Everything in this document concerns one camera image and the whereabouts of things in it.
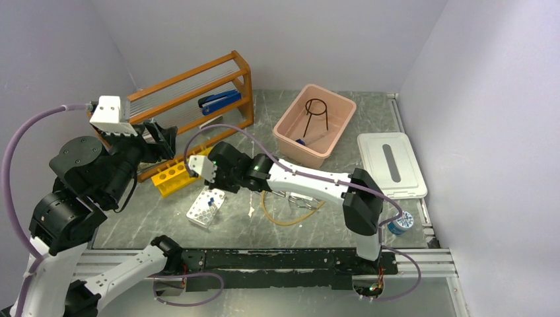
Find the yellow rubber tubing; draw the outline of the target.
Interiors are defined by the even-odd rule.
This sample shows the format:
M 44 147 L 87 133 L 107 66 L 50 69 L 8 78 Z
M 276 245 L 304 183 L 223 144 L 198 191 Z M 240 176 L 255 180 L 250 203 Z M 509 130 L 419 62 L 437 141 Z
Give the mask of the yellow rubber tubing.
M 294 225 L 299 225 L 301 222 L 307 220 L 311 216 L 313 216 L 319 209 L 321 209 L 324 204 L 326 203 L 323 200 L 317 199 L 320 201 L 319 208 L 315 210 L 308 210 L 308 209 L 299 209 L 295 207 L 293 204 L 289 203 L 286 199 L 286 196 L 293 192 L 267 192 L 262 191 L 260 193 L 260 207 L 262 208 L 265 216 L 275 225 L 281 227 L 290 227 Z M 287 207 L 287 211 L 269 211 L 266 205 L 267 202 L 267 195 L 271 194 L 276 196 L 278 199 L 282 199 L 285 202 Z

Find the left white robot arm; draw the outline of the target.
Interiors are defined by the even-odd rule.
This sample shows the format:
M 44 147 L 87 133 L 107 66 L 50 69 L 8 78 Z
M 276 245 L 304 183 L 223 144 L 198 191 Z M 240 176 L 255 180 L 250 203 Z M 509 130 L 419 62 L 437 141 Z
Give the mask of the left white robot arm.
M 89 240 L 128 200 L 142 162 L 171 159 L 177 129 L 155 122 L 132 127 L 130 135 L 77 137 L 50 162 L 53 190 L 40 200 L 30 222 L 31 254 L 11 316 L 96 316 L 111 301 L 153 275 L 183 268 L 183 250 L 168 236 L 154 238 L 132 259 L 85 280 L 73 274 Z

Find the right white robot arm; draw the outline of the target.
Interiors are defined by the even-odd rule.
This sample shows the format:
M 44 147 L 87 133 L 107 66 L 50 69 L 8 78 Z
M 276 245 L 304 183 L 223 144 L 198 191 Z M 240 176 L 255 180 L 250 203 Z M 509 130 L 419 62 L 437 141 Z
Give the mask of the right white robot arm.
M 355 168 L 350 174 L 323 172 L 266 153 L 251 157 L 224 141 L 206 157 L 191 156 L 188 166 L 210 188 L 234 194 L 240 188 L 291 192 L 337 205 L 357 243 L 357 267 L 363 273 L 373 273 L 380 267 L 378 228 L 384 194 L 366 170 Z

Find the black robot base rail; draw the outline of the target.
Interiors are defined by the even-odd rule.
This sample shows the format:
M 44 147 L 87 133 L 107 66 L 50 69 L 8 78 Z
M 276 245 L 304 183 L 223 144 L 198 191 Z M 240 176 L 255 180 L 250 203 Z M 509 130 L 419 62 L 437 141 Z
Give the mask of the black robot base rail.
M 358 257 L 355 248 L 185 248 L 162 275 L 215 273 L 227 289 L 331 287 L 351 290 L 353 278 L 398 273 L 396 257 L 382 252 L 377 260 Z

